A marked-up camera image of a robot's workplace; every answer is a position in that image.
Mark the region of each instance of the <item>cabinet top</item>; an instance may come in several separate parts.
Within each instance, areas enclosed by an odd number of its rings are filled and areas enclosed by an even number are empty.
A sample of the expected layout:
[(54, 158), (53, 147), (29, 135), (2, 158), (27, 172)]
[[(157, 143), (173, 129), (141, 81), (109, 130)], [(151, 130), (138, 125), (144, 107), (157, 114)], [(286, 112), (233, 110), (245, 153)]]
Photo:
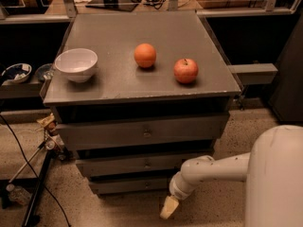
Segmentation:
[[(149, 43), (157, 51), (152, 69), (136, 65), (134, 49)], [(102, 104), (240, 92), (223, 57), (194, 11), (118, 12), (77, 15), (63, 50), (88, 48), (98, 55), (98, 72), (84, 83), (59, 71), (49, 85), (46, 106)], [(199, 66), (196, 81), (176, 81), (173, 66), (182, 58)]]

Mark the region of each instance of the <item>cabinet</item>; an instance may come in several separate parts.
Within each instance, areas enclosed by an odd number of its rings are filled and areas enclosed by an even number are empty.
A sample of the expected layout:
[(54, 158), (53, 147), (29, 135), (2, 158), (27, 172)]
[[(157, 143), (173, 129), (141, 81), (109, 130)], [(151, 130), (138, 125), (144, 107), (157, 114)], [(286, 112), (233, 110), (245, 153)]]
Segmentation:
[[(136, 66), (141, 43), (152, 69)], [(64, 49), (98, 55), (98, 72), (74, 83), (58, 71), (44, 104), (96, 194), (166, 188), (185, 159), (212, 151), (240, 88), (194, 11), (78, 14)], [(180, 58), (199, 64), (195, 83), (173, 76)]]

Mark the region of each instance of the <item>floor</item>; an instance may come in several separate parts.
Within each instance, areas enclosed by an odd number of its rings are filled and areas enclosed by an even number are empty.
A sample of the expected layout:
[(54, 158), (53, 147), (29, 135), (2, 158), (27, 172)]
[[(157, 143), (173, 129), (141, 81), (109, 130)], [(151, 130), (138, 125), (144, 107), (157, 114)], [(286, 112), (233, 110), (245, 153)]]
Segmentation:
[[(44, 139), (44, 131), (36, 120), (48, 114), (48, 110), (2, 113), (19, 138), (27, 157)], [(215, 144), (215, 159), (250, 151), (261, 133), (278, 125), (275, 116), (263, 106), (246, 108), (244, 111), (236, 107), (230, 114), (223, 136)], [(11, 178), (25, 161), (1, 119), (0, 145), (0, 180), (4, 180)], [(31, 161), (37, 172), (44, 157), (45, 151), (41, 150)], [(19, 176), (29, 177), (33, 177), (33, 174), (28, 168)], [(74, 227), (243, 226), (245, 183), (203, 183), (168, 220), (159, 218), (167, 190), (98, 197), (91, 192), (87, 180), (80, 175), (74, 162), (52, 161), (45, 184), (56, 196)], [(1, 208), (0, 226), (21, 226), (26, 210), (26, 207), (19, 205)], [(62, 210), (46, 191), (36, 214), (41, 218), (38, 227), (68, 226)]]

